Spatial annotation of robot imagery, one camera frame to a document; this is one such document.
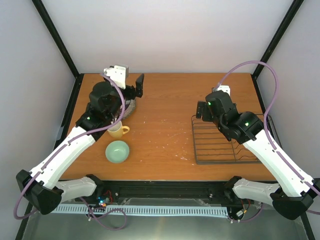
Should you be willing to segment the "black wire dish rack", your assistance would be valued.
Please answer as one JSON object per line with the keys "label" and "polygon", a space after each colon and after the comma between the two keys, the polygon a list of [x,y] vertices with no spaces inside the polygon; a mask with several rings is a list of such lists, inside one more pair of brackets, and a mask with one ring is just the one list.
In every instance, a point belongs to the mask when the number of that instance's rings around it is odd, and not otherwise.
{"label": "black wire dish rack", "polygon": [[236,140],[228,141],[218,128],[191,117],[194,159],[198,165],[259,164],[259,159]]}

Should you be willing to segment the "yellow ceramic mug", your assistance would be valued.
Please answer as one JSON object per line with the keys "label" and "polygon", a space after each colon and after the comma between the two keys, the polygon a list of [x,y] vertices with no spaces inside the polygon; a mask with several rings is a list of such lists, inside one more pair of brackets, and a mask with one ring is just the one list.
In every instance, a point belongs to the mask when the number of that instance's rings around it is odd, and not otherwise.
{"label": "yellow ceramic mug", "polygon": [[127,134],[130,131],[130,128],[126,125],[123,125],[122,121],[119,121],[116,125],[110,127],[107,132],[108,134],[115,138],[119,139],[123,135]]}

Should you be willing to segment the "light green ceramic bowl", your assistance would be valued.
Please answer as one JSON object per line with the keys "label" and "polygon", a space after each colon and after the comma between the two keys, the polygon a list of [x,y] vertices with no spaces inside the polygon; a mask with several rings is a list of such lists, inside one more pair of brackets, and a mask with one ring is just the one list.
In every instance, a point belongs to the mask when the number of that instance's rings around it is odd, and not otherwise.
{"label": "light green ceramic bowl", "polygon": [[111,142],[105,149],[107,160],[114,164],[123,163],[130,154],[130,148],[127,143],[121,140]]}

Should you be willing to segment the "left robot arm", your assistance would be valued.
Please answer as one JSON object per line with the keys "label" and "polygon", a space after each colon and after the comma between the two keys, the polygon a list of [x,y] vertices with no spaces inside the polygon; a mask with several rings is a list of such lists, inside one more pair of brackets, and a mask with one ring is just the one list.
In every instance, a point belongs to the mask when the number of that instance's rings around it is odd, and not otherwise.
{"label": "left robot arm", "polygon": [[102,76],[104,80],[93,86],[85,112],[69,135],[45,160],[16,175],[19,197],[28,200],[43,215],[72,199],[89,197],[96,202],[103,198],[104,183],[93,174],[68,181],[60,178],[87,148],[123,118],[126,101],[143,96],[145,75],[136,79],[135,86],[121,86],[119,76],[109,77],[105,73]]}

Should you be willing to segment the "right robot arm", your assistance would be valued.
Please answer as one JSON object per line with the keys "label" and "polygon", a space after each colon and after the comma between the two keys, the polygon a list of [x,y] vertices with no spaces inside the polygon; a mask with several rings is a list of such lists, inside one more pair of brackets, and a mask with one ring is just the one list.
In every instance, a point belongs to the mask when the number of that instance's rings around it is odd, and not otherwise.
{"label": "right robot arm", "polygon": [[250,111],[238,112],[230,94],[216,90],[197,102],[197,119],[211,122],[227,141],[249,150],[276,179],[276,183],[234,176],[226,183],[232,196],[273,208],[288,220],[307,212],[320,194],[320,180],[303,171],[272,138],[266,123]]}

